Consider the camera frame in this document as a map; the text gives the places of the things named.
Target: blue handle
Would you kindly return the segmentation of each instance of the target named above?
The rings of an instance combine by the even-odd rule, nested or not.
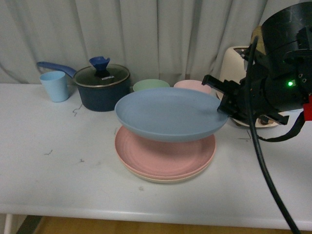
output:
[[[76,73],[76,70],[71,67],[56,64],[56,63],[51,63],[51,62],[37,62],[37,66],[65,72],[71,78],[73,78],[74,74]]]

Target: glass lid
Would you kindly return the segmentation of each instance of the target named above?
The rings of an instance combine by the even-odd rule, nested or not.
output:
[[[76,84],[90,88],[112,86],[126,80],[130,72],[126,67],[108,64],[106,70],[96,70],[94,66],[85,67],[77,71],[74,76]]]

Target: blue lid knob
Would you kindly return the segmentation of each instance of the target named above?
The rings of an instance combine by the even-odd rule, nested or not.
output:
[[[110,58],[98,56],[89,59],[89,62],[95,67],[97,71],[105,71],[110,60]]]

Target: power cord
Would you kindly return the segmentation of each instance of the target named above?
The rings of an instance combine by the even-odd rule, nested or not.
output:
[[[299,229],[297,228],[294,220],[292,219],[291,215],[289,214],[288,210],[286,209],[282,199],[280,198],[274,184],[273,181],[271,179],[271,176],[269,174],[269,171],[265,165],[265,161],[263,158],[263,154],[261,151],[261,147],[260,147],[260,143],[258,140],[258,136],[257,136],[257,131],[255,128],[255,116],[254,116],[254,112],[253,112],[253,105],[252,105],[252,93],[251,93],[251,67],[253,65],[254,62],[254,53],[255,53],[255,49],[258,43],[258,37],[255,37],[251,46],[251,50],[250,50],[250,56],[248,58],[248,66],[247,66],[247,72],[246,72],[246,80],[245,80],[245,104],[246,104],[246,109],[247,109],[247,115],[248,115],[248,122],[249,122],[249,128],[251,131],[251,135],[252,135],[252,139],[253,139],[253,145],[254,145],[254,149],[255,152],[257,154],[257,158],[259,161],[259,165],[262,171],[262,174],[267,182],[267,185],[270,189],[270,192],[276,202],[276,204],[278,205],[281,213],[283,214],[286,222],[288,223],[291,231],[293,234],[300,234],[301,232],[299,231]]]

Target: light blue cup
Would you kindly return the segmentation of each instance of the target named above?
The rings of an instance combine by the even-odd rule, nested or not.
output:
[[[40,76],[40,81],[53,102],[65,101],[69,97],[66,75],[64,72],[52,71]]]

